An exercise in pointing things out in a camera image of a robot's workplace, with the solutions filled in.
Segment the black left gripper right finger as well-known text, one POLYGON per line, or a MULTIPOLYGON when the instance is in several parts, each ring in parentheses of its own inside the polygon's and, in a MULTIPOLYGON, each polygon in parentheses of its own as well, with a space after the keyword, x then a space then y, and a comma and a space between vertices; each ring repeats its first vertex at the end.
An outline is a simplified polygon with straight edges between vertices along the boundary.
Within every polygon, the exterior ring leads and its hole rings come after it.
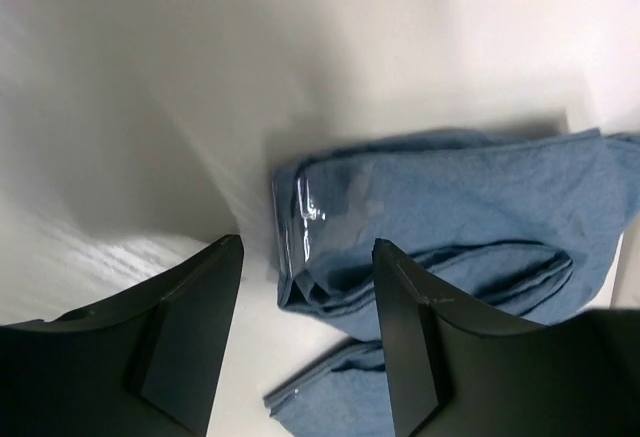
POLYGON ((637 311, 539 325, 470 296, 383 239, 373 277, 397 435, 638 434, 637 311))

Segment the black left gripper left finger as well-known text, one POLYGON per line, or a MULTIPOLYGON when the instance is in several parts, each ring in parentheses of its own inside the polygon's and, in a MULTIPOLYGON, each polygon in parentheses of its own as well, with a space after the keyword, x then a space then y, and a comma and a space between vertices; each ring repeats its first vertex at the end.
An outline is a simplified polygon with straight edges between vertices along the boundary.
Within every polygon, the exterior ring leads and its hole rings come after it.
POLYGON ((3 326, 2 434, 205 435, 243 257, 227 235, 55 320, 3 326))

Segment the blue cloth placemat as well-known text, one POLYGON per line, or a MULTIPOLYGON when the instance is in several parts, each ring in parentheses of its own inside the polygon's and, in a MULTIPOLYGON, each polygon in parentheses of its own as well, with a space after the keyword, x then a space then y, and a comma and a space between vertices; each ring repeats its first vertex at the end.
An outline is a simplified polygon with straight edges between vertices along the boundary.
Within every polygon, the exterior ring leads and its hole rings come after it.
POLYGON ((427 132, 306 157, 272 188, 279 307, 351 341, 266 407, 295 436, 389 436, 375 241, 502 311, 562 322, 599 293, 638 215, 639 138, 427 132))

